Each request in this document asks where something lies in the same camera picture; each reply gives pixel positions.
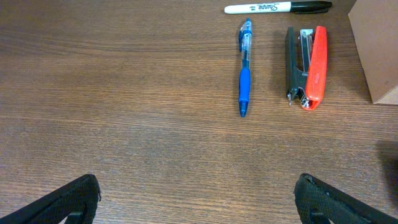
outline retractable pen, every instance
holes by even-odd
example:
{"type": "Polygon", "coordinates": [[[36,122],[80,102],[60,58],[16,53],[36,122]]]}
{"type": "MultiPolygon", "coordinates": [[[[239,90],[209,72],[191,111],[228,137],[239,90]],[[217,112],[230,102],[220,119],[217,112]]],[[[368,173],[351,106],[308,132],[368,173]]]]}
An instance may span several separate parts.
{"type": "Polygon", "coordinates": [[[330,7],[332,7],[332,3],[328,1],[269,2],[227,6],[224,8],[224,12],[227,14],[249,14],[268,12],[294,12],[296,14],[315,14],[328,12],[330,7]]]}
{"type": "Polygon", "coordinates": [[[239,78],[239,111],[241,117],[246,116],[250,97],[250,53],[251,53],[251,36],[252,27],[250,18],[243,24],[239,31],[239,51],[242,52],[242,69],[239,78]]]}

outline pen tip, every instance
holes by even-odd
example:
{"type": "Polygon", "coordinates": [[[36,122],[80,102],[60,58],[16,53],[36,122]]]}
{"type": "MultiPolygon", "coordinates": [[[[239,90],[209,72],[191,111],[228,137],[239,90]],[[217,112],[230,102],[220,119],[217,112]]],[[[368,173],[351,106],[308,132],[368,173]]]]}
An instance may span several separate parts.
{"type": "Polygon", "coordinates": [[[246,116],[246,112],[248,111],[248,103],[246,101],[239,102],[239,111],[241,112],[241,117],[244,118],[246,116]]]}

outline black marker cap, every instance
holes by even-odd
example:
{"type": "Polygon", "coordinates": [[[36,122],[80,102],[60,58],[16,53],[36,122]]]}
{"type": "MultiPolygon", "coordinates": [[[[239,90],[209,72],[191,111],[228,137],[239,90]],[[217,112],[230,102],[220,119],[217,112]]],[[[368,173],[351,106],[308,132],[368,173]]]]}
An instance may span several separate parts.
{"type": "Polygon", "coordinates": [[[332,3],[327,1],[292,2],[290,12],[297,14],[323,13],[327,12],[331,6],[332,3]]]}

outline blue pen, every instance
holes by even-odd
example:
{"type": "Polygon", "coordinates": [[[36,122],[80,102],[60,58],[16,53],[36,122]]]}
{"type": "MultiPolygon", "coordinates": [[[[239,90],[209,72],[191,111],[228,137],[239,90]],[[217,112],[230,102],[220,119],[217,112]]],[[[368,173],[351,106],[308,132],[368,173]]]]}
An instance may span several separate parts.
{"type": "Polygon", "coordinates": [[[241,117],[246,116],[250,95],[250,53],[251,53],[251,21],[250,18],[239,31],[239,51],[242,52],[242,70],[239,78],[239,111],[241,117]]]}

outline sharpie marker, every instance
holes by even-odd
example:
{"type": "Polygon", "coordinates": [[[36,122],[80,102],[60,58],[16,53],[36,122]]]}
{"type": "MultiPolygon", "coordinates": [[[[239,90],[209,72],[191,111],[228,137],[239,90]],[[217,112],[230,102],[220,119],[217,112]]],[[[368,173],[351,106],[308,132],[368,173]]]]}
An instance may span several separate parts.
{"type": "Polygon", "coordinates": [[[331,5],[332,3],[327,1],[273,2],[227,6],[224,8],[224,12],[227,14],[249,14],[268,12],[294,12],[296,14],[315,14],[328,12],[331,5]]]}

